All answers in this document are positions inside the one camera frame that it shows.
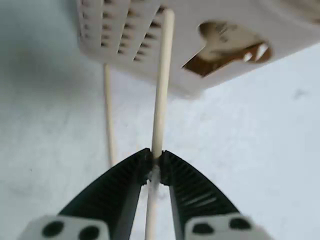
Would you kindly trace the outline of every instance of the wooden stick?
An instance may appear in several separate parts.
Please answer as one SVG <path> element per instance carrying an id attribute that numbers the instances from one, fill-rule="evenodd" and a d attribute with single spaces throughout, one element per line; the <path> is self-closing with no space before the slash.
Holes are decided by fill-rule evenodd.
<path id="1" fill-rule="evenodd" d="M 105 115 L 106 115 L 106 134 L 108 141 L 108 159 L 110 168 L 117 164 L 114 125 L 112 121 L 112 101 L 111 101 L 111 85 L 110 85 L 110 70 L 107 64 L 104 68 L 104 94 L 105 94 Z"/>
<path id="2" fill-rule="evenodd" d="M 172 42 L 174 35 L 175 13 L 171 9 L 163 12 L 164 24 L 161 33 L 160 59 L 156 85 L 156 97 L 153 120 L 152 154 L 154 166 L 152 169 L 151 182 L 148 183 L 148 202 L 146 207 L 145 240 L 155 239 L 156 228 L 156 204 L 157 193 L 160 183 L 160 168 L 157 166 L 158 158 L 162 154 L 164 139 L 165 114 L 167 107 L 167 95 L 169 85 L 170 61 Z"/>

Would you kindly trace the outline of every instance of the white table surface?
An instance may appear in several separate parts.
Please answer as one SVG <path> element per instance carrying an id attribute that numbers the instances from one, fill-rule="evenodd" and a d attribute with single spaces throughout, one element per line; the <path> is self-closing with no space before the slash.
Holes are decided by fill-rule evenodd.
<path id="1" fill-rule="evenodd" d="M 108 169 L 103 75 L 77 47 L 73 1 L 0 2 L 0 240 L 56 214 Z M 169 97 L 164 148 L 276 239 L 320 239 L 320 44 Z M 155 86 L 111 71 L 117 157 L 151 146 Z M 141 193 L 132 240 L 144 236 Z M 160 188 L 157 239 L 174 239 Z"/>

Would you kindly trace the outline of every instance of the circular cutout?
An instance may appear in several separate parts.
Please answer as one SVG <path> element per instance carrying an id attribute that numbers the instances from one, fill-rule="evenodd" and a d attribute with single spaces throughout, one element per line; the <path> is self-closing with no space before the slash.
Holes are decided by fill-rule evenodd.
<path id="1" fill-rule="evenodd" d="M 87 226 L 81 230 L 79 240 L 95 240 L 99 237 L 99 228 L 96 226 Z"/>
<path id="2" fill-rule="evenodd" d="M 62 232 L 64 225 L 62 221 L 50 222 L 43 228 L 42 235 L 45 238 L 53 238 Z"/>
<path id="3" fill-rule="evenodd" d="M 249 229 L 251 229 L 250 223 L 247 220 L 240 218 L 240 217 L 232 218 L 229 223 L 229 227 L 231 229 L 235 229 L 235 230 L 249 230 Z"/>
<path id="4" fill-rule="evenodd" d="M 193 226 L 194 234 L 213 234 L 215 230 L 207 223 L 197 223 Z"/>

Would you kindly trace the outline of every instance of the vent hole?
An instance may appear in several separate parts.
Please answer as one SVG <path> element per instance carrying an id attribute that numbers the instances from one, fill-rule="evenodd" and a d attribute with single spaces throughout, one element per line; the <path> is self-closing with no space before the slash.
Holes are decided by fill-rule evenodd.
<path id="1" fill-rule="evenodd" d="M 161 28 L 161 25 L 155 21 L 152 21 L 150 24 L 150 28 L 159 29 L 159 28 Z"/>
<path id="2" fill-rule="evenodd" d="M 129 35 L 127 35 L 127 34 L 122 34 L 121 38 L 122 39 L 130 39 Z"/>
<path id="3" fill-rule="evenodd" d="M 129 23 L 126 23 L 126 24 L 124 25 L 124 29 L 134 29 L 134 26 L 131 25 L 131 24 L 129 24 Z"/>
<path id="4" fill-rule="evenodd" d="M 145 39 L 157 39 L 155 35 L 152 35 L 150 33 L 146 33 L 144 36 Z"/>
<path id="5" fill-rule="evenodd" d="M 83 17 L 83 19 L 86 19 L 86 20 L 89 19 L 88 14 L 86 14 L 85 12 L 82 13 L 82 17 Z"/>
<path id="6" fill-rule="evenodd" d="M 138 55 L 146 55 L 146 53 L 144 51 L 141 51 L 141 50 L 137 51 L 136 54 L 138 54 Z"/>
<path id="7" fill-rule="evenodd" d="M 150 45 L 143 42 L 143 43 L 141 43 L 140 48 L 148 49 L 148 48 L 150 48 Z"/>
<path id="8" fill-rule="evenodd" d="M 111 27 L 109 25 L 107 25 L 107 24 L 103 24 L 102 25 L 102 29 L 103 30 L 111 30 Z"/>
<path id="9" fill-rule="evenodd" d="M 133 61 L 142 62 L 142 60 L 141 60 L 140 58 L 138 58 L 138 57 L 135 57 L 135 58 L 133 59 Z"/>
<path id="10" fill-rule="evenodd" d="M 131 8 L 129 8 L 127 16 L 129 18 L 136 18 L 136 17 L 139 17 L 139 14 L 137 14 L 135 11 L 133 11 Z"/>
<path id="11" fill-rule="evenodd" d="M 165 9 L 166 9 L 165 6 L 160 6 L 160 7 L 158 8 L 158 11 L 156 11 L 156 14 L 162 14 Z"/>
<path id="12" fill-rule="evenodd" d="M 81 1 L 81 4 L 82 4 L 82 6 L 84 6 L 84 7 L 89 7 L 90 5 L 89 5 L 89 2 L 87 1 L 87 0 L 82 0 Z"/>
<path id="13" fill-rule="evenodd" d="M 110 15 L 110 13 L 108 13 L 106 11 L 103 12 L 102 17 L 104 19 L 112 19 L 112 16 Z"/>

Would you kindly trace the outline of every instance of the black hole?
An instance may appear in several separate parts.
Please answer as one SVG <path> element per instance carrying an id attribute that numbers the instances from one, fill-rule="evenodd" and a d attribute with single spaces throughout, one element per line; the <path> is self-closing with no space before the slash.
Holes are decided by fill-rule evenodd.
<path id="1" fill-rule="evenodd" d="M 197 223 L 193 226 L 192 232 L 195 234 L 213 234 L 214 229 L 207 223 Z"/>
<path id="2" fill-rule="evenodd" d="M 42 235 L 46 238 L 52 238 L 61 233 L 63 228 L 64 223 L 62 221 L 53 221 L 43 228 Z"/>
<path id="3" fill-rule="evenodd" d="M 156 36 L 150 34 L 150 33 L 146 33 L 144 36 L 145 39 L 156 39 Z"/>
<path id="4" fill-rule="evenodd" d="M 151 22 L 150 28 L 161 28 L 161 25 L 155 21 Z"/>
<path id="5" fill-rule="evenodd" d="M 87 226 L 81 230 L 79 240 L 95 240 L 99 237 L 99 228 L 96 226 Z"/>
<path id="6" fill-rule="evenodd" d="M 238 230 L 248 230 L 251 229 L 251 225 L 250 223 L 243 219 L 243 218 L 232 218 L 230 223 L 229 223 L 229 227 L 231 229 L 238 229 Z"/>

